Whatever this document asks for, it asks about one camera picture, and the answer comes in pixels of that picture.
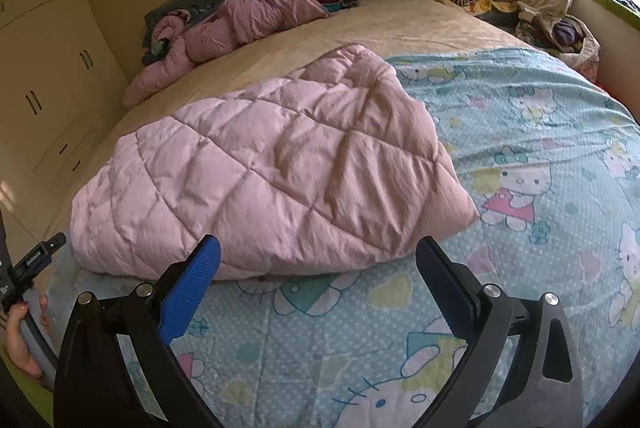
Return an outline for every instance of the blue gripper pad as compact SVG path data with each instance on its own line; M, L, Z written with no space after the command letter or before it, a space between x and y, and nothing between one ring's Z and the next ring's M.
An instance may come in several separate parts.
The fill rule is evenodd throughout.
M474 304L452 271L452 262L431 238L415 248L415 265L442 312L451 333L471 344L475 338Z
M184 335L200 305L211 280L220 267L220 243L206 235L190 255L190 263L162 301L158 335L169 346L174 338Z

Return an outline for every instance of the beige bedsheet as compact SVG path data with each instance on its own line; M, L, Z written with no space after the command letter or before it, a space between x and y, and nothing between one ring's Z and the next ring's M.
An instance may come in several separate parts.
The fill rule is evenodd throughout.
M357 42L383 58L395 54L527 47L464 11L430 0L365 0L357 8L268 36L199 66L171 87L127 113L87 163L47 236L68 229L75 193L111 157L118 138L169 115L184 104L219 96L268 78L285 75L323 53Z

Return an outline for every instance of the pink comforter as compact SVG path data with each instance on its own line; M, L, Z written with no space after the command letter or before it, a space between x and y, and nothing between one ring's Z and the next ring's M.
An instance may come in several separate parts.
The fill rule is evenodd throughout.
M364 269L477 217L424 104L352 44L121 137L70 229L85 268L150 279L212 233L225 280Z
M127 87L127 109L169 87L198 63L219 58L278 31L328 17L329 13L315 0L225 0L215 14L184 31L188 15L187 11L178 10L156 25L152 42L168 37L171 49L164 59L145 67Z

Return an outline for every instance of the green cloth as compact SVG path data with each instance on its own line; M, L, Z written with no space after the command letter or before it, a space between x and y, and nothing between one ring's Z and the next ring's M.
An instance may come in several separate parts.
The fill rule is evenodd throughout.
M630 9L626 8L615 0L593 0L599 6L602 6L608 12L614 14L617 18L621 18L628 25L640 31L640 17Z
M31 405L36 409L36 412L38 412L50 426L53 426L53 394L17 368L4 351L4 347L0 347L0 358L4 361L4 365L24 394L24 397L29 400Z

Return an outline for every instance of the cartoon pink dress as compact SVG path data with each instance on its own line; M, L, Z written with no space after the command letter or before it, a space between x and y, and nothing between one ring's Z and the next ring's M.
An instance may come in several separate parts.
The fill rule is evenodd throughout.
M514 208L511 206L511 201L515 197L510 190L506 188L500 188L491 198L489 198L482 208L501 213L507 217L516 217L530 223L535 222L535 211L533 208L533 202L527 204L523 208Z

